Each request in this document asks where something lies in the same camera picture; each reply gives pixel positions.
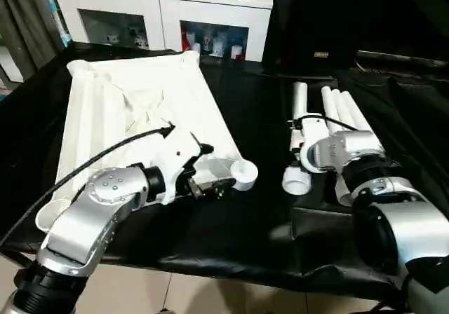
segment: white cloth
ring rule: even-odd
[[[73,77],[56,181],[89,158],[132,135],[170,121],[191,131],[214,152],[196,163],[197,183],[230,177],[241,155],[199,69],[199,54],[86,62],[67,65]],[[71,200],[100,168],[143,163],[158,151],[161,138],[146,137],[91,165],[53,195]]]

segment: black cable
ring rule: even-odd
[[[8,240],[8,238],[11,236],[11,234],[16,230],[16,228],[21,225],[21,223],[33,212],[34,209],[36,209],[38,206],[40,206],[40,204],[42,204],[42,202],[47,197],[49,197],[49,195],[51,195],[52,193],[57,191],[61,186],[66,184],[69,180],[71,180],[72,178],[77,176],[81,171],[85,170],[87,167],[89,167],[93,163],[100,160],[103,156],[105,156],[105,155],[111,153],[112,151],[116,150],[117,148],[122,147],[126,144],[129,144],[130,142],[133,142],[137,139],[142,139],[143,137],[146,137],[146,136],[152,135],[152,134],[156,134],[156,133],[161,133],[164,137],[166,137],[173,130],[174,127],[175,127],[174,125],[170,124],[170,127],[158,128],[157,130],[149,130],[147,132],[143,132],[143,133],[134,135],[132,137],[126,138],[125,140],[116,143],[114,146],[111,146],[108,149],[101,151],[100,153],[98,153],[97,155],[92,157],[90,160],[88,160],[84,164],[80,165],[77,169],[75,169],[73,172],[69,173],[66,177],[61,179],[57,184],[55,184],[54,186],[49,188],[49,190],[47,190],[45,193],[43,193],[43,195],[36,202],[31,204],[31,206],[27,209],[27,211],[25,211],[25,213],[21,216],[21,218],[19,218],[19,220],[16,221],[12,227],[10,227],[10,229],[8,230],[6,235],[0,240],[0,247],[3,246],[3,244]]]
[[[304,119],[307,119],[307,118],[318,118],[318,119],[323,119],[324,121],[330,121],[331,123],[335,123],[335,124],[337,124],[337,125],[340,125],[340,126],[346,128],[346,129],[348,129],[348,130],[358,130],[358,129],[355,128],[355,127],[352,127],[352,126],[350,126],[350,125],[347,125],[346,123],[342,123],[341,121],[338,121],[338,120],[329,118],[328,116],[319,116],[318,114],[306,114],[306,115],[304,115],[304,116],[301,116],[301,117],[298,118],[298,119],[295,119],[295,120],[293,121],[293,123],[295,124],[295,128],[297,128],[298,130],[301,130],[301,129],[302,129],[302,121],[303,121]]]

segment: white pvc pipe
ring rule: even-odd
[[[293,84],[293,119],[298,119],[307,112],[307,84]]]
[[[342,93],[342,98],[344,100],[344,103],[346,104],[346,107],[351,112],[352,120],[354,121],[355,128],[358,128],[359,130],[370,130],[371,132],[373,129],[371,128],[370,124],[365,119],[365,116],[363,115],[362,111],[357,106],[356,102],[352,98],[351,94],[347,91],[344,91]]]
[[[326,113],[326,116],[339,121],[340,117],[338,115],[337,107],[335,105],[330,87],[324,86],[321,89],[321,94],[323,96],[324,111]],[[330,134],[334,134],[335,132],[342,130],[342,127],[340,125],[331,122],[328,122],[328,128]]]
[[[334,89],[332,91],[333,98],[335,101],[335,105],[337,106],[338,116],[340,117],[340,121],[342,123],[346,123],[350,126],[355,126],[354,120],[352,119],[351,112],[349,108],[346,106],[342,94],[340,90]]]

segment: tiled floor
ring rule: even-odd
[[[0,307],[14,290],[17,267],[0,257]],[[155,314],[348,314],[375,301],[294,293],[227,280],[101,265],[90,278],[76,312]]]
[[[22,74],[20,74],[19,69],[16,67],[13,58],[5,46],[0,46],[0,65],[10,81],[23,83]]]

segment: white cylinder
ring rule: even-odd
[[[282,188],[286,192],[300,196],[310,191],[310,174],[301,167],[287,167],[283,173]]]
[[[340,90],[334,89],[332,91],[332,94],[334,97],[335,104],[337,106],[337,112],[338,116],[340,117],[340,121],[342,123],[346,123],[347,125],[355,127],[354,120],[352,120],[351,111],[346,106]]]
[[[242,51],[243,51],[242,46],[232,46],[231,59],[235,60],[238,55],[241,55]]]
[[[293,119],[298,119],[307,112],[307,84],[296,82],[293,84]]]
[[[236,179],[234,189],[245,191],[253,187],[259,170],[256,165],[248,160],[238,160],[231,165],[231,176]]]
[[[340,116],[338,115],[337,106],[335,105],[330,87],[324,86],[321,89],[321,94],[323,96],[324,111],[326,113],[326,116],[335,120],[339,120]],[[342,126],[331,122],[328,122],[328,128],[330,134],[334,134],[335,132],[342,130]]]
[[[201,44],[200,43],[194,43],[192,47],[193,51],[196,51],[197,53],[201,54]]]
[[[356,102],[352,98],[351,94],[347,91],[344,91],[342,93],[342,98],[344,100],[344,103],[346,104],[346,107],[351,112],[351,117],[354,121],[354,127],[358,128],[359,130],[370,130],[371,132],[373,129],[371,128],[370,124],[365,119],[365,116],[363,115],[362,111],[357,106]]]

